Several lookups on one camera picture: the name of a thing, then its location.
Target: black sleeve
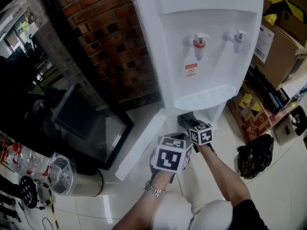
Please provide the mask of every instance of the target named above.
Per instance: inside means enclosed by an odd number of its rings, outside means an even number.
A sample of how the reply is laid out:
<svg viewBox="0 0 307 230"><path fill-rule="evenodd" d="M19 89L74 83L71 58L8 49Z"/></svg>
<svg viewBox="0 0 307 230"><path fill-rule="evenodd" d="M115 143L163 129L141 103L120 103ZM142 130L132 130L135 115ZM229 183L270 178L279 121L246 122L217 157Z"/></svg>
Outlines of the black sleeve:
<svg viewBox="0 0 307 230"><path fill-rule="evenodd" d="M255 229L267 230L263 220L260 218L253 201L245 200L234 207L231 230Z"/></svg>

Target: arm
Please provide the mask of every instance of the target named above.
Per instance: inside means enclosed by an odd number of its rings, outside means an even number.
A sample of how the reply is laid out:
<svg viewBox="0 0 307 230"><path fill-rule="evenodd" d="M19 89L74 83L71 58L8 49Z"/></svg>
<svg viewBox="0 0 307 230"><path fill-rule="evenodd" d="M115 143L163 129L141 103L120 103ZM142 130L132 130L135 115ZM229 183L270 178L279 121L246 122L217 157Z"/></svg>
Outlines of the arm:
<svg viewBox="0 0 307 230"><path fill-rule="evenodd" d="M151 185L155 188L165 190L174 174L160 171L153 179ZM156 197L146 192L138 202L124 216L113 230L146 230L158 209L162 197Z"/></svg>
<svg viewBox="0 0 307 230"><path fill-rule="evenodd" d="M248 188L233 170L224 164L207 145L198 148L206 160L221 193L227 201L231 202L233 207L251 199Z"/></svg>

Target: cable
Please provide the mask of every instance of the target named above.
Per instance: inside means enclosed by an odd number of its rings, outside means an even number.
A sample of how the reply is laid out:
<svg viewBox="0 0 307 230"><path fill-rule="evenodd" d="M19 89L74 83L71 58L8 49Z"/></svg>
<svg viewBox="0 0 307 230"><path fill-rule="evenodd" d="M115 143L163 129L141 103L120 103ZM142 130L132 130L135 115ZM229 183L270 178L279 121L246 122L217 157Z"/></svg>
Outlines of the cable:
<svg viewBox="0 0 307 230"><path fill-rule="evenodd" d="M28 222L30 228L31 228L32 230L34 230L34 228L32 228L32 226L31 226L30 223L29 223L29 220L28 220L28 218L27 218L27 215L25 214L24 207L22 207L22 205L21 205L19 202L18 202L18 204L19 204L20 209L24 212L25 219L27 220L27 222ZM47 221L49 221L49 219L48 219L47 217L44 217L44 218L42 219L43 226L44 226L45 230L47 230L46 227L45 227L45 225L44 225L44 220L45 220L45 219L47 219Z"/></svg>
<svg viewBox="0 0 307 230"><path fill-rule="evenodd" d="M47 221L49 221L49 219L48 219L47 217L44 217L44 218L42 219L42 223L43 223L44 229L47 230L46 227L45 227L45 225L44 225L44 220L45 220L45 219L47 219Z"/></svg>
<svg viewBox="0 0 307 230"><path fill-rule="evenodd" d="M32 230L34 230L34 228L32 228L32 226L30 225L30 223L29 223L29 221L28 221L27 215L25 214L25 211L24 211L24 207L22 207L21 204L20 204L19 202L18 202L18 204L19 204L20 209L24 212L25 219L27 220L27 222L28 222L30 228L31 228Z"/></svg>

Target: white tap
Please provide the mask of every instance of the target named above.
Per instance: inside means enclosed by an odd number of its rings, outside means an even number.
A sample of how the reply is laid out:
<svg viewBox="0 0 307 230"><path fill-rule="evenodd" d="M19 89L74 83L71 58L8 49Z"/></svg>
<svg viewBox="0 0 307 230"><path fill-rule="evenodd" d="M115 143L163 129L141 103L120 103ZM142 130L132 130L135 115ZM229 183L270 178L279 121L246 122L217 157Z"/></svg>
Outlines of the white tap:
<svg viewBox="0 0 307 230"><path fill-rule="evenodd" d="M241 50L246 35L247 33L245 31L238 30L236 35L233 35L230 32L225 32L223 38L224 40L228 40L234 44L234 53L237 54Z"/></svg>
<svg viewBox="0 0 307 230"><path fill-rule="evenodd" d="M193 47L195 57L198 61L201 61L205 54L206 38L210 37L206 33L196 33L193 36L188 36L184 40L184 45L187 47Z"/></svg>

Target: bracelet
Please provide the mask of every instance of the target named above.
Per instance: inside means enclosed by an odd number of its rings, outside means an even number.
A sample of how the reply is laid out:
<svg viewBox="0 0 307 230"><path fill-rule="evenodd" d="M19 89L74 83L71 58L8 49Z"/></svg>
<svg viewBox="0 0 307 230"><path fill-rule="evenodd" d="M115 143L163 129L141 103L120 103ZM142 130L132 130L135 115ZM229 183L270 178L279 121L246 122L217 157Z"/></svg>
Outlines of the bracelet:
<svg viewBox="0 0 307 230"><path fill-rule="evenodd" d="M152 182L151 180L146 182L143 190L155 197L161 197L164 194L165 190L155 188L154 186L151 185L151 182Z"/></svg>

